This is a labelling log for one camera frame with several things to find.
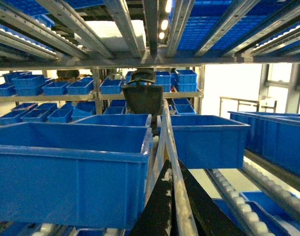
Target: shelf beam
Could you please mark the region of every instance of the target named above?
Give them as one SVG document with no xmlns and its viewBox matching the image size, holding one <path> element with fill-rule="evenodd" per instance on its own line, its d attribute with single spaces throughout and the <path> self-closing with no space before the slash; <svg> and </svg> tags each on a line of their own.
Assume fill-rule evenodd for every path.
<svg viewBox="0 0 300 236">
<path fill-rule="evenodd" d="M 80 59 L 87 58 L 87 53 L 79 49 L 76 45 L 63 39 L 52 32 L 51 29 L 36 22 L 23 12 L 8 6 L 0 1 L 0 20 L 7 23 L 10 28 L 19 29 L 23 34 L 36 38 L 47 46 L 57 49 L 63 54 L 67 54 Z"/>
<path fill-rule="evenodd" d="M 222 56 L 231 56 L 246 47 L 254 46 L 261 38 L 267 37 L 271 32 L 281 31 L 284 25 L 294 20 L 300 15 L 300 0 L 290 1 L 282 9 L 274 13 L 248 34 L 238 39 L 221 54 Z"/>
<path fill-rule="evenodd" d="M 260 0 L 234 0 L 208 35 L 202 40 L 195 57 L 204 55 L 218 42 L 237 22 L 244 17 Z"/>
<path fill-rule="evenodd" d="M 125 0 L 104 0 L 104 4 L 115 21 L 121 35 L 135 58 L 143 56 L 136 40 L 135 30 L 131 23 L 128 6 Z"/>
<path fill-rule="evenodd" d="M 42 101 L 91 101 L 94 93 L 87 95 L 53 95 L 53 96 L 12 96 L 0 97 L 0 102 L 42 102 Z"/>
<path fill-rule="evenodd" d="M 105 58 L 112 58 L 110 50 L 101 42 L 101 39 L 84 21 L 84 19 L 63 0 L 35 0 L 48 10 L 53 16 L 60 20 L 65 26 L 76 33 L 94 49 L 95 52 Z"/>
<path fill-rule="evenodd" d="M 237 64 L 237 63 L 300 63 L 300 56 L 297 57 L 228 57 L 228 58 L 209 58 L 200 57 L 193 58 L 191 56 L 182 55 L 181 57 L 165 58 L 165 48 L 158 48 L 158 55 L 153 57 L 147 50 L 143 58 L 133 58 L 130 52 L 121 52 L 116 54 L 115 59 L 91 58 L 88 60 L 74 60 L 69 57 L 63 57 L 58 61 L 0 61 L 0 70 L 76 70 L 90 69 L 98 67 L 98 69 L 112 68 L 149 68 L 149 67 L 186 67 L 201 66 L 201 64 Z"/>
<path fill-rule="evenodd" d="M 176 1 L 173 18 L 169 28 L 169 37 L 168 37 L 168 45 L 167 45 L 167 53 L 166 53 L 167 58 L 174 57 L 193 6 L 194 6 L 194 0 Z"/>
<path fill-rule="evenodd" d="M 300 53 L 300 43 L 291 48 L 284 49 L 279 54 L 282 56 L 293 56 L 298 53 Z"/>
<path fill-rule="evenodd" d="M 99 98 L 101 100 L 120 100 L 125 99 L 125 96 L 123 93 L 119 94 L 101 94 L 99 93 Z M 197 90 L 197 92 L 163 92 L 163 98 L 164 99 L 170 99 L 170 98 L 186 98 L 186 97 L 202 97 L 203 91 Z"/>
<path fill-rule="evenodd" d="M 300 28 L 295 29 L 288 34 L 282 35 L 277 39 L 274 39 L 272 42 L 267 43 L 266 45 L 262 45 L 252 51 L 252 56 L 261 56 L 264 54 L 268 54 L 284 48 L 292 43 L 298 42 L 300 40 Z"/>
<path fill-rule="evenodd" d="M 0 46 L 0 56 L 12 58 L 15 60 L 26 60 L 27 59 L 26 56 L 19 54 L 17 51 L 11 50 L 8 48 L 4 48 L 2 46 Z"/>
<path fill-rule="evenodd" d="M 150 45 L 150 54 L 155 56 L 158 53 L 159 1 L 143 0 L 142 3 L 145 17 L 145 25 L 147 28 L 147 34 Z"/>
<path fill-rule="evenodd" d="M 18 37 L 15 37 L 11 34 L 7 34 L 0 30 L 0 43 L 15 48 L 17 50 L 30 53 L 37 57 L 49 60 L 56 60 L 57 55 L 54 52 L 47 51 L 44 48 L 37 47 L 36 45 L 31 44 L 25 40 L 22 40 Z"/>
<path fill-rule="evenodd" d="M 272 81 L 272 80 L 267 80 L 265 82 L 265 86 L 267 87 L 279 87 L 279 88 L 288 88 L 288 82 L 283 82 L 283 81 Z"/>
</svg>

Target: black chair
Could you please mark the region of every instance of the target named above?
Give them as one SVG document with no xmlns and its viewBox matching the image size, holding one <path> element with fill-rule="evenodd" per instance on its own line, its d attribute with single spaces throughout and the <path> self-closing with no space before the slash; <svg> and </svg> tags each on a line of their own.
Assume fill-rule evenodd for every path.
<svg viewBox="0 0 300 236">
<path fill-rule="evenodd" d="M 162 114 L 163 87 L 141 85 L 140 82 L 155 83 L 156 74 L 152 70 L 139 69 L 131 73 L 129 84 L 122 88 L 127 105 L 132 114 L 151 114 L 153 134 L 156 133 L 156 118 Z"/>
</svg>

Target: light fixture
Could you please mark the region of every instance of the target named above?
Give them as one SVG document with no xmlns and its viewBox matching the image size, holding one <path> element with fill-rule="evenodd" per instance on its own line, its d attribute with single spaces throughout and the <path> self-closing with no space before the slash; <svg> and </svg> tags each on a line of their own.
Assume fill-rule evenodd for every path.
<svg viewBox="0 0 300 236">
<path fill-rule="evenodd" d="M 163 32 L 160 32 L 159 38 L 160 38 L 160 39 L 163 39 L 164 37 L 165 37 L 165 34 L 164 34 Z"/>
<path fill-rule="evenodd" d="M 167 29 L 167 26 L 168 26 L 168 20 L 163 20 L 161 24 L 161 29 L 165 30 Z"/>
<path fill-rule="evenodd" d="M 169 13 L 171 11 L 171 1 L 172 0 L 167 0 L 166 7 L 165 7 L 165 11 L 167 13 Z"/>
</svg>

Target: white wall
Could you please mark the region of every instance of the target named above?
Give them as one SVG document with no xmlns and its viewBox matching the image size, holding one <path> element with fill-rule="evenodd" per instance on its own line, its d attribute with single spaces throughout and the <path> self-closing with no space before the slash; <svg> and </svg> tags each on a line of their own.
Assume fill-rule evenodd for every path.
<svg viewBox="0 0 300 236">
<path fill-rule="evenodd" d="M 261 77 L 260 64 L 214 64 L 205 67 L 203 115 L 219 115 L 219 97 L 258 99 Z M 241 109 L 253 111 L 253 107 Z M 229 118 L 227 111 L 236 111 L 237 102 L 222 104 L 222 116 Z"/>
</svg>

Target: blue plastic bin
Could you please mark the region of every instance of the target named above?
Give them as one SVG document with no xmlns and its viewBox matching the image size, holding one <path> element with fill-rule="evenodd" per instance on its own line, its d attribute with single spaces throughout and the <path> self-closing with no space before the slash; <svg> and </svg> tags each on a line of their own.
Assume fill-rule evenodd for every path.
<svg viewBox="0 0 300 236">
<path fill-rule="evenodd" d="M 80 81 L 91 82 L 91 81 L 93 81 L 93 77 L 83 77 L 82 79 L 80 79 Z"/>
<path fill-rule="evenodd" d="M 15 124 L 22 122 L 21 117 L 24 116 L 27 111 L 11 111 L 8 114 L 0 117 L 0 125 L 7 125 L 7 124 Z"/>
<path fill-rule="evenodd" d="M 34 88 L 16 88 L 15 90 L 17 92 L 18 96 L 37 96 L 43 93 L 42 87 L 43 85 L 39 85 Z"/>
<path fill-rule="evenodd" d="M 187 98 L 173 98 L 172 101 L 174 105 L 191 105 Z"/>
<path fill-rule="evenodd" d="M 96 114 L 95 102 L 79 102 L 73 109 L 72 116 L 88 117 Z"/>
<path fill-rule="evenodd" d="M 23 122 L 45 122 L 50 113 L 50 110 L 35 109 L 22 116 L 21 119 Z"/>
<path fill-rule="evenodd" d="M 126 107 L 108 107 L 104 114 L 105 115 L 115 115 L 115 114 L 125 114 Z"/>
<path fill-rule="evenodd" d="M 157 85 L 170 85 L 171 75 L 168 71 L 156 71 L 156 82 Z"/>
<path fill-rule="evenodd" d="M 252 191 L 252 192 L 240 192 L 240 195 L 246 200 L 251 202 L 256 202 L 260 207 L 266 212 L 269 217 L 273 219 L 285 221 L 297 230 L 300 231 L 300 224 L 297 221 L 288 215 L 279 205 L 277 205 L 270 197 L 261 191 Z"/>
<path fill-rule="evenodd" d="M 51 113 L 54 112 L 57 109 L 57 103 L 47 102 L 43 103 L 42 105 L 39 105 L 37 108 L 38 110 L 50 110 Z"/>
<path fill-rule="evenodd" d="M 177 77 L 176 73 L 171 73 L 170 75 L 171 75 L 170 78 L 171 85 L 176 86 L 176 77 Z"/>
<path fill-rule="evenodd" d="M 60 109 L 73 110 L 74 106 L 72 106 L 72 102 L 66 102 Z"/>
<path fill-rule="evenodd" d="M 261 120 L 262 156 L 300 176 L 300 118 L 265 116 Z"/>
<path fill-rule="evenodd" d="M 198 84 L 179 84 L 176 82 L 176 88 L 178 92 L 196 92 Z"/>
<path fill-rule="evenodd" d="M 146 127 L 1 126 L 0 220 L 132 228 L 144 209 L 151 140 Z"/>
<path fill-rule="evenodd" d="M 35 107 L 37 107 L 37 103 L 36 102 L 32 102 L 32 103 L 22 103 L 19 106 L 16 106 L 15 108 L 12 108 L 12 111 L 29 111 L 34 109 Z"/>
<path fill-rule="evenodd" d="M 44 95 L 64 95 L 67 93 L 67 86 L 70 83 L 67 81 L 51 82 L 42 87 Z"/>
<path fill-rule="evenodd" d="M 93 89 L 93 81 L 75 81 L 67 86 L 68 94 L 80 95 L 89 94 Z"/>
<path fill-rule="evenodd" d="M 44 78 L 44 83 L 49 85 L 50 83 L 54 82 L 55 80 L 53 78 Z"/>
<path fill-rule="evenodd" d="M 14 89 L 14 85 L 12 83 L 5 83 L 0 85 L 0 97 L 4 96 L 12 96 L 17 92 Z"/>
<path fill-rule="evenodd" d="M 4 77 L 6 83 L 12 83 L 12 79 L 14 78 L 20 78 L 24 75 L 31 75 L 31 74 L 32 72 L 28 72 L 28 71 L 18 71 L 18 72 L 3 74 L 2 76 Z"/>
<path fill-rule="evenodd" d="M 191 105 L 174 105 L 176 114 L 175 115 L 195 115 L 196 112 Z"/>
<path fill-rule="evenodd" d="M 112 100 L 110 102 L 109 107 L 126 107 L 127 106 L 127 102 L 125 99 L 123 100 Z"/>
<path fill-rule="evenodd" d="M 148 114 L 95 115 L 80 119 L 74 123 L 150 127 L 151 119 L 152 116 Z"/>
<path fill-rule="evenodd" d="M 102 94 L 114 94 L 121 92 L 122 80 L 104 80 L 100 85 Z"/>
<path fill-rule="evenodd" d="M 49 122 L 53 123 L 69 123 L 71 121 L 71 115 L 73 110 L 59 109 L 54 111 L 48 117 Z"/>
<path fill-rule="evenodd" d="M 161 129 L 161 116 L 157 126 Z M 179 159 L 190 169 L 241 168 L 249 125 L 217 116 L 171 116 Z"/>
<path fill-rule="evenodd" d="M 131 79 L 131 72 L 132 71 L 128 71 L 128 73 L 126 74 L 125 78 L 126 78 L 126 84 L 128 84 L 128 82 Z M 146 85 L 146 82 L 140 82 L 141 85 Z"/>
<path fill-rule="evenodd" d="M 16 89 L 34 88 L 45 83 L 44 75 L 24 75 L 20 78 L 12 79 Z"/>
<path fill-rule="evenodd" d="M 263 151 L 263 116 L 291 116 L 299 114 L 282 114 L 267 112 L 229 112 L 230 118 L 241 123 L 250 124 L 251 129 L 247 133 L 246 148 L 259 155 Z"/>
<path fill-rule="evenodd" d="M 171 86 L 171 84 L 168 84 L 168 85 L 157 85 L 157 86 L 162 86 L 163 87 L 163 92 L 170 92 L 170 86 Z"/>
<path fill-rule="evenodd" d="M 241 230 L 244 230 L 236 218 L 234 217 L 233 213 L 231 212 L 230 208 L 227 206 L 226 202 L 222 199 L 213 199 L 215 204 L 223 211 Z M 247 204 L 250 205 L 251 209 L 257 213 L 260 220 L 266 223 L 268 229 L 275 234 L 275 236 L 290 236 L 288 231 L 281 226 L 278 221 L 269 215 L 262 207 L 260 207 L 256 202 L 247 201 Z"/>
<path fill-rule="evenodd" d="M 197 74 L 193 70 L 176 70 L 176 80 L 180 84 L 196 84 Z"/>
</svg>

